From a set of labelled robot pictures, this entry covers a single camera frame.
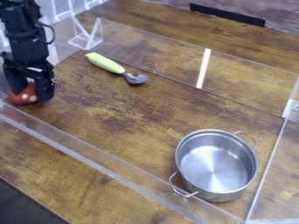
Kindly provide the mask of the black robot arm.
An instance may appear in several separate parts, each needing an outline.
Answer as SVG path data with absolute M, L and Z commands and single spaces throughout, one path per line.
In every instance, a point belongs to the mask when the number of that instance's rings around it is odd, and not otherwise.
M 48 102 L 55 93 L 54 65 L 48 61 L 46 30 L 39 21 L 40 6 L 34 0 L 0 0 L 0 21 L 11 51 L 0 52 L 8 81 L 8 99 L 15 105 Z

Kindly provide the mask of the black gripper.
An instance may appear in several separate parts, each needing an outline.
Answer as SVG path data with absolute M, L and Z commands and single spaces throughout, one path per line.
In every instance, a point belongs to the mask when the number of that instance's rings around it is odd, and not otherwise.
M 27 79 L 34 79 L 38 102 L 48 102 L 55 93 L 55 74 L 54 65 L 48 61 L 50 54 L 16 55 L 11 52 L 2 52 L 4 59 L 3 69 L 10 87 L 19 95 L 28 86 Z

